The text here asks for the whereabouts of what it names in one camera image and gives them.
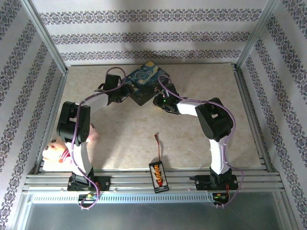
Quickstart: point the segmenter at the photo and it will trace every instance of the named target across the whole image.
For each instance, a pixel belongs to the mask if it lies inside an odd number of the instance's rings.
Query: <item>striped wallpaper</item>
[[[69,65],[235,63],[267,0],[34,0]]]
[[[242,68],[299,229],[307,229],[306,2],[279,2]]]
[[[11,229],[61,72],[19,0],[0,0],[0,229]]]

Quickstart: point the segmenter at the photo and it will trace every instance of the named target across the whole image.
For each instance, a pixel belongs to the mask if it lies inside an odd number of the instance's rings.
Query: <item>marble surface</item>
[[[159,65],[180,96],[209,100],[218,97],[235,116],[237,129],[228,144],[228,162],[236,167],[260,167],[259,157],[230,64]],[[60,109],[65,101],[80,102],[105,79],[111,66],[70,67]],[[120,66],[127,74],[139,65]],[[111,73],[121,74],[118,69]],[[96,169],[148,168],[158,157],[154,135],[159,133],[165,168],[202,168],[211,164],[209,140],[198,118],[168,114],[152,104],[138,106],[131,98],[98,110],[91,117],[100,139],[88,143]],[[52,137],[56,136],[54,127]]]

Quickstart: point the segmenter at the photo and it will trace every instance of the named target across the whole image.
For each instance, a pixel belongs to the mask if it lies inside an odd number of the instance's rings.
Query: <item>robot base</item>
[[[196,190],[198,191],[226,190],[226,184],[229,185],[229,190],[238,189],[238,181],[235,175],[232,175],[228,180],[224,181],[222,184],[214,186],[210,181],[210,175],[196,175],[192,180],[195,181]]]
[[[82,177],[83,181],[78,179],[76,174],[72,173],[71,177],[69,178],[67,191],[96,191],[95,187],[85,178]],[[94,176],[94,171],[91,169],[88,177],[95,182],[95,184],[99,184],[100,191],[108,191],[110,188],[110,176]]]

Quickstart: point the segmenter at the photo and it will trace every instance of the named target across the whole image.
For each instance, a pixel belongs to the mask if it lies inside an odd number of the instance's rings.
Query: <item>red wire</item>
[[[160,143],[159,143],[159,139],[158,139],[158,135],[154,135],[154,138],[156,139],[156,141],[157,141],[157,143],[158,143],[158,153],[159,153],[159,161],[161,161],[160,160]]]
[[[95,182],[95,184],[97,185],[97,187],[98,187],[98,191],[100,192],[100,190],[101,190],[101,184],[100,184],[100,183],[98,183],[98,182]]]
[[[227,189],[226,196],[228,196],[229,195],[229,185],[228,184],[226,184],[226,189]]]
[[[230,194],[229,194],[229,185],[228,184],[226,184],[227,185],[227,197],[228,197],[228,201],[230,200]]]

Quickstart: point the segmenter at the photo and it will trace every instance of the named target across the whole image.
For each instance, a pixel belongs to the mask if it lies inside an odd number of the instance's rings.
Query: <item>stuffed toy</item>
[[[43,160],[70,163],[71,155],[62,139],[55,138],[44,148]]]
[[[93,143],[99,139],[99,135],[93,124],[90,125],[90,133],[86,142]],[[61,138],[52,139],[43,151],[43,160],[48,162],[71,163],[71,155]]]

